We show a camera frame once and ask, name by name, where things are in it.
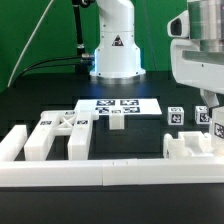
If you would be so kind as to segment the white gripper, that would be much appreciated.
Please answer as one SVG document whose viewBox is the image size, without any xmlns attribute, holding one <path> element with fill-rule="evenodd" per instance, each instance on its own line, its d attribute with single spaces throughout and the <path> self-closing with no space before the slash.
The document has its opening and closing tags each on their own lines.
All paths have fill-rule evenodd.
<svg viewBox="0 0 224 224">
<path fill-rule="evenodd" d="M 206 106 L 218 107 L 215 93 L 224 94 L 224 52 L 200 50 L 200 42 L 190 38 L 188 10 L 168 23 L 167 32 L 173 38 L 170 57 L 176 82 L 201 89 L 200 95 Z"/>
</svg>

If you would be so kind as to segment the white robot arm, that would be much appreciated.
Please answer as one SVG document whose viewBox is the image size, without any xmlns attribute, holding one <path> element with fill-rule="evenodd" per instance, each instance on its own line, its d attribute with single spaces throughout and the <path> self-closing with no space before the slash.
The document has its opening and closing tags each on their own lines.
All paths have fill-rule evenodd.
<svg viewBox="0 0 224 224">
<path fill-rule="evenodd" d="M 114 84 L 145 74 L 134 40 L 134 6 L 130 0 L 96 0 L 100 43 L 94 52 L 94 81 Z M 224 0 L 186 0 L 187 9 L 167 24 L 172 38 L 175 80 L 200 90 L 210 108 L 224 95 Z"/>
</svg>

